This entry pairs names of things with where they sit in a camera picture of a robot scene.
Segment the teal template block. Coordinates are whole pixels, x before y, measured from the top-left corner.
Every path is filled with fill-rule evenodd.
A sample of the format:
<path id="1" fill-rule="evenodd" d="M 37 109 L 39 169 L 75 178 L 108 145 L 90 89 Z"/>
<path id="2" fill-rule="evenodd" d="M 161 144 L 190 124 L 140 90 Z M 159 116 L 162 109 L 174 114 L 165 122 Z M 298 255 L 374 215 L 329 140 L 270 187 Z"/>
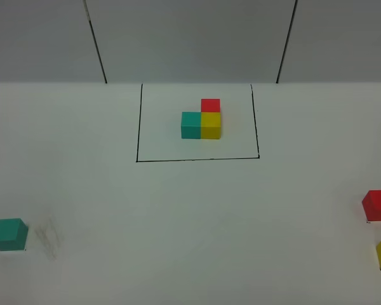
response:
<path id="1" fill-rule="evenodd" d="M 181 137 L 183 139 L 201 138 L 201 113 L 183 112 L 181 119 Z"/>

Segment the yellow template block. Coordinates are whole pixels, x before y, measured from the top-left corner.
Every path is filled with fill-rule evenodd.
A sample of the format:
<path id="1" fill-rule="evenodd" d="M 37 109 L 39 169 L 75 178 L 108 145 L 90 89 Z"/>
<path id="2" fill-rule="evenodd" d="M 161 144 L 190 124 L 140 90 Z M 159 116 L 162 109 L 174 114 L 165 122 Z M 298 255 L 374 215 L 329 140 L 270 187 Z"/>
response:
<path id="1" fill-rule="evenodd" d="M 220 139 L 221 138 L 221 113 L 202 112 L 201 113 L 201 138 Z"/>

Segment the red template block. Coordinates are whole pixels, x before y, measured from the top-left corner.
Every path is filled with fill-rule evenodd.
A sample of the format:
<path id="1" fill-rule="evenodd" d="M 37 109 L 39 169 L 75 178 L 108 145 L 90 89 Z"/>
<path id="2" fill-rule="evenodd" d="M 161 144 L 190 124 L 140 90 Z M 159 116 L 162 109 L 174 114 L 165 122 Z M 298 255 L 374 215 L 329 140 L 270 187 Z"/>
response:
<path id="1" fill-rule="evenodd" d="M 201 112 L 220 112 L 219 98 L 202 98 Z"/>

